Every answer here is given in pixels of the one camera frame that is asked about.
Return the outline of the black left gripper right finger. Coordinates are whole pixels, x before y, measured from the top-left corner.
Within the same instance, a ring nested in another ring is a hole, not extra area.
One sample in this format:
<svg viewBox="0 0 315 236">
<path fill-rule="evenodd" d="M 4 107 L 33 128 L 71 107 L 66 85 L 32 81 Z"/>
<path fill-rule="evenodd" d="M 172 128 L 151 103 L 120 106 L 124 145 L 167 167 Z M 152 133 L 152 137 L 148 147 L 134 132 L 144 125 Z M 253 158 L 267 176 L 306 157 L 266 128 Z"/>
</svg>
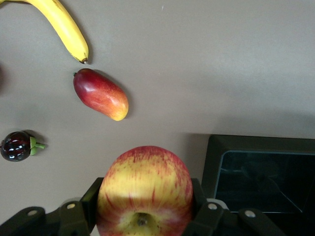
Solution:
<svg viewBox="0 0 315 236">
<path fill-rule="evenodd" d="M 192 178 L 193 210 L 189 222 L 190 236 L 227 236 L 223 223 L 227 209 L 220 204 L 208 202 L 198 179 Z"/>
</svg>

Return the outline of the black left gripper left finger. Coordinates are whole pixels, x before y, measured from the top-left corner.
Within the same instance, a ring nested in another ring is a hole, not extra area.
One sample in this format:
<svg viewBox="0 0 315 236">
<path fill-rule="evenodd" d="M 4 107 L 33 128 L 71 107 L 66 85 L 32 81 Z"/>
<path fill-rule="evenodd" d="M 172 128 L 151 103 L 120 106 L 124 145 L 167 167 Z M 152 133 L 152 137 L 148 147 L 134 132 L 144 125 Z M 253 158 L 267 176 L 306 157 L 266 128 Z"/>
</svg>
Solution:
<svg viewBox="0 0 315 236">
<path fill-rule="evenodd" d="M 59 209 L 60 236 L 89 236 L 96 225 L 96 204 L 103 178 L 98 177 L 79 200 L 69 200 Z"/>
</svg>

